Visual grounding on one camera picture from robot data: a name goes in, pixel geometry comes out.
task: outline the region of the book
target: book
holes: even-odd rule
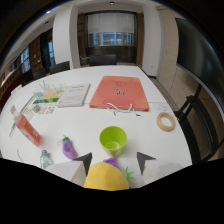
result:
[[[89,83],[69,86],[60,99],[57,107],[78,107],[82,106],[89,89]]]
[[[98,85],[89,106],[91,108],[113,108],[149,111],[149,105],[139,78],[104,76]]]

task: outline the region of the lime green bowl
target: lime green bowl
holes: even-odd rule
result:
[[[117,157],[120,155],[127,142],[125,131],[119,127],[110,126],[100,133],[100,143],[107,154]]]

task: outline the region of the toy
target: toy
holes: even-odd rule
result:
[[[65,135],[63,136],[64,136],[62,140],[63,154],[69,159],[75,159],[77,157],[77,153],[75,149],[73,148],[70,139],[66,137]]]
[[[131,173],[128,167],[125,171],[119,169],[116,158],[112,157],[90,167],[83,187],[107,191],[132,189],[128,183],[129,179],[134,179]]]

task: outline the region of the white table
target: white table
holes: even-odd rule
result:
[[[89,102],[103,76],[138,77],[143,86],[149,112],[113,113],[106,109],[89,108]],[[32,96],[39,84],[48,83],[69,85],[90,83],[83,107],[55,108],[53,114],[35,114],[30,123],[41,134],[43,140],[39,146],[29,142],[19,130],[15,130],[12,139],[9,132],[13,124],[11,105],[19,111]],[[137,66],[98,66],[69,70],[47,76],[30,83],[18,90],[8,99],[0,116],[0,149],[4,159],[21,162],[40,167],[40,156],[43,149],[50,153],[53,163],[70,161],[62,152],[58,142],[66,135],[70,138],[78,157],[92,152],[91,165],[110,158],[99,142],[100,132],[108,126],[119,126],[125,130],[128,140],[124,152],[117,158],[118,164],[125,169],[128,166],[134,180],[130,180],[131,187],[143,186],[140,169],[138,167],[137,152],[144,153],[159,160],[179,163],[183,167],[192,165],[189,148],[178,122],[171,132],[162,131],[156,124],[158,116],[155,103],[166,103],[155,85]]]

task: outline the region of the tape roll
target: tape roll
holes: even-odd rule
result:
[[[171,122],[171,126],[164,125],[161,121],[161,117],[167,118]],[[176,121],[175,121],[173,115],[166,113],[166,112],[160,113],[157,116],[156,123],[160,129],[162,129],[163,131],[167,131],[167,132],[172,131],[176,126]]]

